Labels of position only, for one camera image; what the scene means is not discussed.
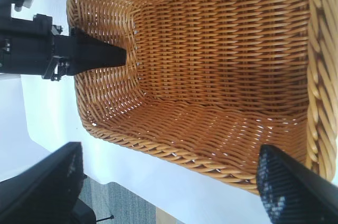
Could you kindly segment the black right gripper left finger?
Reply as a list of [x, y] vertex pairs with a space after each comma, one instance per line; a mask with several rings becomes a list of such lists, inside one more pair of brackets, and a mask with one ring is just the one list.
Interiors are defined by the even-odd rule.
[[79, 142], [1, 182], [1, 223], [69, 223], [83, 185]]

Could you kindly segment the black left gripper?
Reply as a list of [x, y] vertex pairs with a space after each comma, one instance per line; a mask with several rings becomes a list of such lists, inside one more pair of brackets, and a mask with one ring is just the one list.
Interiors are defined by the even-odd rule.
[[59, 81], [63, 76], [126, 64], [126, 50], [73, 28], [70, 36], [50, 16], [32, 20], [1, 16], [1, 74]]

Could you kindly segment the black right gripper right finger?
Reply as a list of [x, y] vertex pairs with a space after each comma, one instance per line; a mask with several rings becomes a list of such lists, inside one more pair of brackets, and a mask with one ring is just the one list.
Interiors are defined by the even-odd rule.
[[272, 223], [337, 223], [337, 187], [273, 145], [262, 145], [256, 173]]

